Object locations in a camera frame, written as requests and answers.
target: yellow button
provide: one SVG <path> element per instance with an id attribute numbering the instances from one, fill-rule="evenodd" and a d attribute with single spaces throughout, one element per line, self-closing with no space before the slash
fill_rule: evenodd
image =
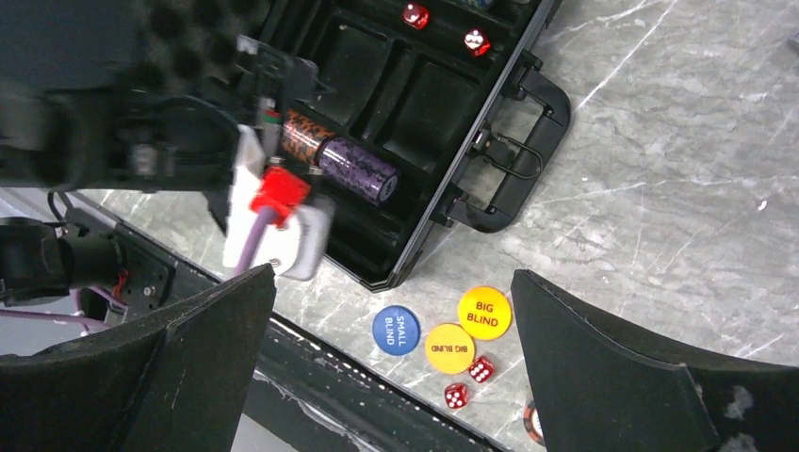
<path id="1" fill-rule="evenodd" d="M 430 331 L 425 341 L 425 353 L 439 372 L 460 374 L 474 362 L 474 340 L 458 325 L 445 323 Z"/>
<path id="2" fill-rule="evenodd" d="M 492 287 L 477 287 L 464 295 L 458 305 L 461 326 L 475 339 L 493 341 L 511 327 L 511 303 Z"/>

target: white marble table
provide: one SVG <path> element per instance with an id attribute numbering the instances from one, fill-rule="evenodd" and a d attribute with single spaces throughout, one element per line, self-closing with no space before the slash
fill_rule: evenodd
<path id="1" fill-rule="evenodd" d="M 465 290 L 507 291 L 520 267 L 689 344 L 799 364 L 799 54 L 786 43 L 797 30 L 793 0 L 565 0 L 535 53 L 571 96 L 574 125 L 519 221 L 494 235 L 456 227 L 380 295 L 329 265 L 311 283 L 280 282 L 277 311 L 442 408 L 453 378 L 421 347 L 382 354 L 372 317 L 403 304 L 428 331 L 457 319 Z M 537 113 L 509 105 L 503 125 L 521 133 Z M 498 174 L 471 180 L 488 193 Z M 90 195 L 221 270 L 200 195 Z M 514 328 L 480 349 L 497 377 L 454 414 L 538 450 L 520 422 L 530 388 Z"/>

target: case handle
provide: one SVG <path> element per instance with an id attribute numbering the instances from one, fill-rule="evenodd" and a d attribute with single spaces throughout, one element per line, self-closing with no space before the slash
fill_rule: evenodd
<path id="1" fill-rule="evenodd" d="M 480 209 L 461 193 L 455 198 L 447 216 L 460 221 L 481 233 L 498 233 L 514 222 L 532 192 L 535 183 L 549 159 L 558 149 L 571 123 L 571 102 L 566 93 L 539 72 L 540 64 L 532 55 L 527 55 L 525 71 L 519 77 L 515 98 L 530 96 L 544 107 L 541 117 L 532 127 L 524 143 L 499 136 L 494 145 L 508 143 L 519 147 L 519 152 L 510 165 L 503 165 L 497 153 L 486 153 L 491 164 L 506 172 L 488 207 Z"/>

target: red translucent die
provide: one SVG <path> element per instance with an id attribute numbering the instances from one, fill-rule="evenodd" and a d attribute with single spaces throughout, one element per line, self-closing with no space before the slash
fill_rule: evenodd
<path id="1" fill-rule="evenodd" d="M 444 399 L 448 407 L 457 410 L 469 403 L 469 391 L 465 384 L 453 383 L 444 390 Z"/>
<path id="2" fill-rule="evenodd" d="M 413 28 L 421 30 L 430 21 L 430 12 L 418 3 L 409 3 L 402 13 L 402 20 Z"/>
<path id="3" fill-rule="evenodd" d="M 466 44 L 466 48 L 474 57 L 485 55 L 486 52 L 491 50 L 491 42 L 479 28 L 466 33 L 464 44 Z"/>
<path id="4" fill-rule="evenodd" d="M 484 383 L 494 375 L 494 364 L 488 361 L 488 358 L 480 356 L 469 366 L 469 375 L 477 383 Z"/>

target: blue button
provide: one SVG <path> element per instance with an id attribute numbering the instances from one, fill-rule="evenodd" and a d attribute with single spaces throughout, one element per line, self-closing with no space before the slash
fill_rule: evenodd
<path id="1" fill-rule="evenodd" d="M 372 336 L 380 350 L 389 355 L 407 355 L 419 344 L 419 321 L 406 308 L 389 306 L 375 316 Z"/>

